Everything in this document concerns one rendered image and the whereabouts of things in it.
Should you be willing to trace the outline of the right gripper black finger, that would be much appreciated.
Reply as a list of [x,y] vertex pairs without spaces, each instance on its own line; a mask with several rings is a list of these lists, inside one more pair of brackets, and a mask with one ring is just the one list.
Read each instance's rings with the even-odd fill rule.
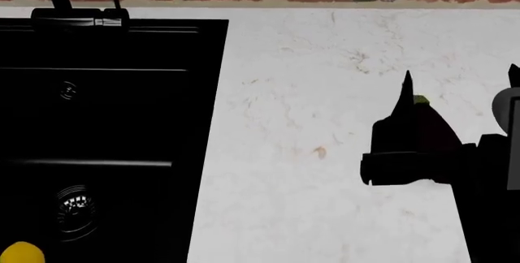
[[511,64],[508,70],[509,84],[511,88],[520,88],[520,67]]
[[406,153],[414,151],[413,80],[409,71],[401,86],[392,113],[372,127],[372,153]]

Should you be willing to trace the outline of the dark purple eggplant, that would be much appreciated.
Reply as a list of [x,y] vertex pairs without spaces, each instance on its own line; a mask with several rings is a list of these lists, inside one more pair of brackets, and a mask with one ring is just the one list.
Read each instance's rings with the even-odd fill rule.
[[426,97],[414,95],[413,109],[416,144],[420,153],[443,152],[462,146],[457,134]]

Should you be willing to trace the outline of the black kitchen sink basin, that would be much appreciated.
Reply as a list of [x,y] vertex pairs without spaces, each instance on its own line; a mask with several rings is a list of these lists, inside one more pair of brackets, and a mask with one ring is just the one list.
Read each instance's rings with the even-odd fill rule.
[[[187,263],[229,22],[133,19],[125,32],[0,19],[0,252],[45,263]],[[98,225],[57,236],[85,185]]]

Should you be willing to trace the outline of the metal sink drain strainer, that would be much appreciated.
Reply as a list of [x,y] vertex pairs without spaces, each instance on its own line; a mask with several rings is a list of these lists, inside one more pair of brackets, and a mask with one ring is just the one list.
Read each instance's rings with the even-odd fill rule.
[[98,228],[96,201],[85,185],[64,188],[56,194],[55,199],[57,236],[60,242],[80,240]]

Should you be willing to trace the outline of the black sink faucet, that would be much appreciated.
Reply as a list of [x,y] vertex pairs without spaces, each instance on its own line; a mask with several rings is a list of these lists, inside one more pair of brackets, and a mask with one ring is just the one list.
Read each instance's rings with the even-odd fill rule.
[[129,13],[113,0],[112,9],[74,8],[70,0],[51,0],[52,8],[32,10],[32,28],[42,31],[127,31],[130,24]]

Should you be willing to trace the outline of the yellow lemon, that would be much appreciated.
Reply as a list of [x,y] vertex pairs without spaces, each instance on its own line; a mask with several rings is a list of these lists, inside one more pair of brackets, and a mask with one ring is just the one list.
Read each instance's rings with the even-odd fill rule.
[[36,245],[17,242],[0,254],[0,263],[46,263],[45,255]]

